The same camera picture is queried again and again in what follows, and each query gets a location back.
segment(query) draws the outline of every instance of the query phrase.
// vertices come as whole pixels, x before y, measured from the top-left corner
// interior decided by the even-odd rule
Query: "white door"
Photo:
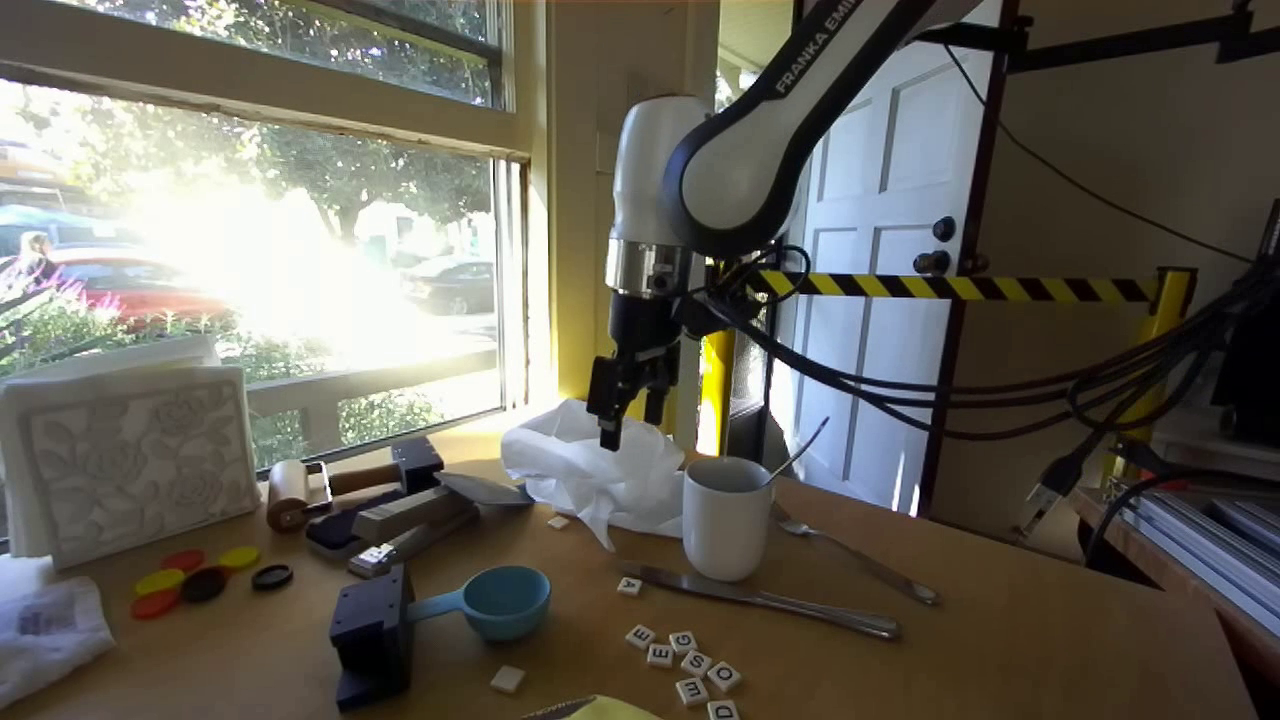
[[[997,23],[1000,0],[982,5],[971,21]],[[956,56],[975,88],[989,88],[989,56],[962,49]],[[946,49],[899,49],[810,161],[792,239],[811,251],[811,269],[913,275],[920,251],[947,251],[956,264],[982,121],[983,104]],[[956,231],[939,239],[937,221],[951,221]],[[876,381],[937,384],[946,336],[947,304],[939,300],[784,304],[792,347]],[[920,509],[927,450],[920,429],[797,373],[779,377],[776,409],[792,450],[830,422],[799,459],[799,482],[894,512]]]

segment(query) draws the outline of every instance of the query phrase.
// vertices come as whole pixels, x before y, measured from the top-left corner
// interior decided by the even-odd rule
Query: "electrical wire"
[[[1143,340],[1113,361],[1056,373],[1045,381],[946,388],[946,384],[905,384],[905,381],[839,373],[761,331],[753,316],[744,316],[735,304],[744,298],[744,285],[761,271],[761,264],[770,264],[770,257],[744,259],[740,269],[731,269],[727,285],[701,288],[690,300],[710,308],[721,325],[744,331],[753,346],[761,346],[770,358],[797,367],[799,377],[830,384],[837,394],[862,397],[866,403],[880,409],[885,417],[907,429],[939,433],[947,440],[1013,440],[1013,435],[1027,435],[1027,433],[1045,433],[1076,422],[1091,429],[1091,435],[1082,450],[1098,450],[1107,433],[1127,433],[1161,422],[1175,399],[1189,397],[1209,358],[1226,347],[1236,316],[1251,313],[1271,292],[1280,292],[1275,275],[1258,269],[1246,281],[1236,281],[1226,298],[1209,300],[1200,313],[1175,325],[1174,331]],[[1179,381],[1174,384],[1174,394],[1163,394],[1161,403],[1134,417],[1134,409],[1143,397],[1151,397],[1161,384],[1169,384],[1169,377],[1175,373]],[[920,409],[947,409],[947,414],[1039,409],[1039,414],[1034,422],[1015,422],[1003,429],[937,429],[913,417]]]
[[[971,82],[968,68],[962,63],[956,49],[946,45],[946,52],[947,52],[947,61],[956,63],[962,82],[968,84],[971,101],[975,101],[982,110],[989,110],[989,95],[975,88],[975,82]],[[1061,168],[1056,161],[1049,161],[1045,152],[1037,152],[1037,147],[1034,147],[1020,132],[1013,132],[1000,117],[997,117],[997,128],[1000,128],[1000,135],[1003,135],[1013,147],[1020,147],[1023,157],[1034,157],[1045,171],[1051,171],[1056,179],[1066,179],[1066,186],[1076,190],[1082,196],[1106,204],[1107,211],[1127,215],[1127,221],[1135,221],[1135,226],[1150,226],[1150,229],[1156,229],[1156,231],[1163,231],[1163,237],[1174,237],[1174,239],[1179,239],[1179,246],[1193,246],[1193,247],[1200,247],[1200,251],[1226,257],[1226,259],[1236,259],[1236,264],[1251,264],[1251,257],[1239,257],[1239,251],[1234,251],[1234,247],[1221,247],[1221,246],[1214,246],[1214,239],[1200,239],[1200,237],[1193,237],[1193,231],[1179,231],[1179,229],[1174,229],[1174,226],[1163,226],[1163,221],[1156,221],[1156,215],[1150,215],[1150,211],[1135,211],[1135,210],[1127,210],[1127,204],[1098,191],[1091,186],[1085,186],[1082,177],[1071,177],[1070,168]]]

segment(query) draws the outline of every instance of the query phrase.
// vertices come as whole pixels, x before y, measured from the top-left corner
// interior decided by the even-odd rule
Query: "yellow and black caution tape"
[[[962,304],[1150,304],[1151,292],[1127,275],[848,275],[758,269],[758,288],[784,298],[913,298]]]

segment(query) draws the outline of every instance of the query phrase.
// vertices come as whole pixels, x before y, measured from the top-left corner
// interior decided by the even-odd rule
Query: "silver metal bar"
[[[867,578],[876,578],[880,585],[890,585],[890,588],[897,588],[897,594],[905,594],[905,595],[913,595],[913,599],[920,599],[920,605],[927,605],[927,610],[937,610],[937,605],[946,599],[937,588],[918,585],[913,578],[880,565],[876,555],[867,555],[867,554],[862,554],[862,548],[853,548],[853,546],[839,546],[839,539],[832,539],[832,537],[820,537],[820,532],[817,532],[811,525],[803,525],[803,520],[779,520],[779,527],[784,527],[788,537],[820,539],[820,546],[844,554],[844,555],[857,560]]]
[[[890,618],[811,605],[811,599],[799,599],[799,595],[761,594],[761,588],[744,588],[744,585],[721,585],[721,582],[666,573],[666,568],[650,568],[650,565],[642,565],[634,578],[642,578],[643,585],[667,588],[667,594],[723,599],[723,605],[753,605],[753,610],[773,610],[773,614],[792,614],[792,618],[810,618],[810,620],[837,624],[837,629],[848,629],[848,633],[862,633],[862,635],[876,635],[876,642],[897,642],[899,635],[897,620],[890,620]]]

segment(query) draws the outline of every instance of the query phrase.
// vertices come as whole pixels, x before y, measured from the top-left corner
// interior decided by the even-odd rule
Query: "black device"
[[[400,697],[413,681],[413,582],[405,565],[388,578],[349,585],[332,610],[328,645],[343,663],[335,707],[364,707]]]
[[[349,509],[339,509],[339,512],[316,515],[316,520],[303,527],[313,554],[319,554],[325,560],[335,560],[335,565],[353,560],[362,548],[368,548],[368,539],[356,537],[356,515],[362,515],[364,509],[382,509],[382,506],[392,506],[392,500],[400,500],[400,495],[405,495],[405,491],[392,488],[392,491],[368,495],[368,500],[362,500],[362,506],[349,506]]]

